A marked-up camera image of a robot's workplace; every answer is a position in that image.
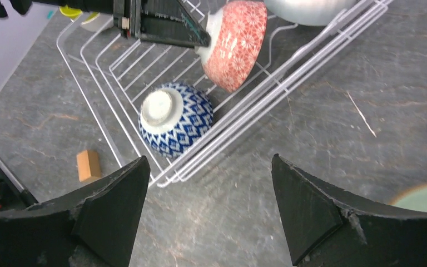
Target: table surface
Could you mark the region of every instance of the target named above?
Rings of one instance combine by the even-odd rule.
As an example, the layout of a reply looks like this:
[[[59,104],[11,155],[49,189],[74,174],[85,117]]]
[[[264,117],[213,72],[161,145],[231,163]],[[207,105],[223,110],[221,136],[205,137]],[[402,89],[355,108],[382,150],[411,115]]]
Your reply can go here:
[[[68,22],[52,18],[0,93],[0,156],[39,201],[82,186],[82,150],[99,152],[104,174],[118,168],[56,48]],[[288,34],[308,31],[296,30]],[[115,132],[116,123],[107,122]],[[379,202],[426,183],[427,1],[394,1],[191,180],[150,188],[131,265],[291,266],[272,188],[275,153]]]

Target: white wall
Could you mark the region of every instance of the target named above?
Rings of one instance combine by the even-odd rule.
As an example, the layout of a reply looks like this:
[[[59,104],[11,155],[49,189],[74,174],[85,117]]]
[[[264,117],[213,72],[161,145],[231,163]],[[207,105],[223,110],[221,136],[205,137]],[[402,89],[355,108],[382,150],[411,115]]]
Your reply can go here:
[[[2,1],[8,13],[0,19],[0,90],[47,25],[57,7],[34,3],[25,17]]]

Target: wooden block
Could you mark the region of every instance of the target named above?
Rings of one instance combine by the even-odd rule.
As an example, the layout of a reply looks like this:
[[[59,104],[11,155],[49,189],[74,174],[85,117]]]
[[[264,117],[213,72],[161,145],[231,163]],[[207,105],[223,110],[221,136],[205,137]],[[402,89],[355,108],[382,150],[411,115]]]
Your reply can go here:
[[[92,150],[84,150],[76,156],[80,182],[94,182],[102,177],[99,165],[99,154]]]

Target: blue and white bowl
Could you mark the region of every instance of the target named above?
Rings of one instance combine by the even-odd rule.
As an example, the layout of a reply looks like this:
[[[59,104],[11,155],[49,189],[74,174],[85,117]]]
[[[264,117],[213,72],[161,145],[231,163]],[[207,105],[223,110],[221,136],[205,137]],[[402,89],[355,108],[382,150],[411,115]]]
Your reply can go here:
[[[176,158],[210,129],[213,117],[212,103],[203,92],[185,83],[170,82],[144,99],[138,128],[154,150]]]

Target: white wire dish rack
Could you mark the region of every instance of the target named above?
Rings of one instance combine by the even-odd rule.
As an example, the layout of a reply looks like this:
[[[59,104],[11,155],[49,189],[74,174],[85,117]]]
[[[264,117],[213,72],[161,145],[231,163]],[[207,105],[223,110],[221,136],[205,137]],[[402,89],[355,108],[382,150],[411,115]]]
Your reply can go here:
[[[274,64],[272,64],[271,47],[274,36],[280,31],[294,29],[297,25],[289,24],[275,28],[264,40],[264,49],[269,49],[269,61],[263,65],[256,63],[249,79],[232,94],[219,93],[223,89],[217,88],[206,78],[202,72],[200,58],[194,54],[193,50],[140,43],[134,39],[124,39],[119,34],[113,39],[107,38],[107,36],[101,37],[104,26],[81,46],[79,51],[81,58],[71,56],[65,49],[65,41],[79,28],[88,14],[78,17],[60,33],[57,38],[57,47],[73,74],[117,163],[122,167],[133,159],[127,159],[120,153],[120,146],[118,147],[114,142],[106,127],[106,121],[99,113],[98,109],[101,105],[95,105],[90,99],[88,88],[85,88],[80,82],[80,77],[72,62],[74,60],[86,65],[105,100],[102,105],[110,110],[112,116],[117,120],[120,129],[132,146],[130,149],[136,153],[134,157],[147,155],[150,160],[152,174],[149,186],[156,184],[159,187],[165,187],[170,183],[184,182],[191,178],[382,16],[392,1],[360,0],[350,10],[343,10],[338,14],[320,34],[300,47],[278,67],[273,67]],[[208,8],[207,5],[199,0],[185,0],[185,5],[200,21],[208,12],[205,10]],[[269,21],[272,19],[279,18],[274,15],[268,17]],[[99,53],[95,56],[85,52],[85,49],[98,38]],[[105,46],[100,45],[101,38],[103,38]],[[300,60],[311,54],[312,50],[314,54],[308,60],[295,66]],[[119,53],[116,58],[113,57],[115,51]],[[284,77],[292,66],[294,66],[294,72]],[[211,96],[211,99],[214,98],[212,97],[214,92],[221,96],[215,97],[220,100],[214,102],[214,115],[217,117],[217,121],[213,127],[182,156],[170,161],[160,158],[142,141],[136,121],[140,112],[138,110],[140,103],[153,87],[167,81],[179,80],[187,81],[197,89],[205,91]]]

